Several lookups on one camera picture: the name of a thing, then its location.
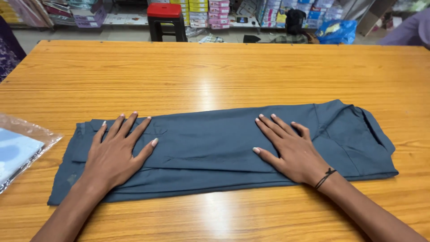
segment hand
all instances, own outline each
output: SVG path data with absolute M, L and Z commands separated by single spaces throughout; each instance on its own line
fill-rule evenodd
M 291 126 L 300 132 L 299 136 L 275 114 L 272 114 L 271 117 L 275 123 L 262 114 L 255 119 L 255 122 L 275 146 L 280 157 L 278 158 L 262 148 L 252 150 L 289 179 L 315 186 L 325 176 L 325 172 L 330 166 L 315 150 L 310 139 L 309 129 L 292 122 Z
M 132 113 L 127 121 L 123 123 L 125 117 L 124 114 L 121 114 L 102 142 L 101 140 L 107 129 L 106 121 L 103 122 L 92 140 L 88 160 L 82 174 L 82 177 L 87 179 L 87 182 L 106 188 L 106 192 L 108 192 L 126 182 L 152 154 L 154 147 L 158 143 L 158 138 L 150 141 L 136 157 L 132 155 L 136 141 L 151 122 L 151 117 L 146 118 L 129 134 L 137 115 L 137 112 Z

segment black stool legs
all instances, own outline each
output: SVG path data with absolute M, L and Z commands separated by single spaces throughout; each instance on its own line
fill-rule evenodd
M 180 18 L 159 18 L 148 17 L 149 32 L 151 34 L 151 41 L 162 42 L 163 35 L 176 36 L 176 42 L 188 42 L 185 35 L 184 17 Z M 164 33 L 161 29 L 161 23 L 169 23 L 174 25 L 174 33 Z

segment wooden table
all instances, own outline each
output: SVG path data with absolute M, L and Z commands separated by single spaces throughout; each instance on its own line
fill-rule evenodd
M 430 52 L 423 47 L 41 41 L 0 84 L 1 111 L 64 138 L 0 195 L 0 241 L 29 241 L 75 123 L 340 99 L 372 112 L 400 175 L 354 182 L 430 239 Z M 100 205 L 80 241 L 361 241 L 305 186 Z

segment black bracelet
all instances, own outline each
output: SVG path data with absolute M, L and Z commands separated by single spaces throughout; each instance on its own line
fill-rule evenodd
M 319 183 L 316 184 L 315 189 L 318 189 L 325 181 L 326 179 L 333 173 L 335 173 L 337 170 L 332 170 L 329 168 L 329 170 L 326 172 L 326 176 L 324 176 L 321 180 L 319 180 Z

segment plastic stool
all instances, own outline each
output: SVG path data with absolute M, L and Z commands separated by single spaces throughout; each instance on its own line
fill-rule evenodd
M 147 10 L 151 41 L 163 41 L 163 35 L 176 36 L 176 42 L 188 42 L 180 4 L 151 3 Z M 164 33 L 161 23 L 174 25 L 174 33 Z

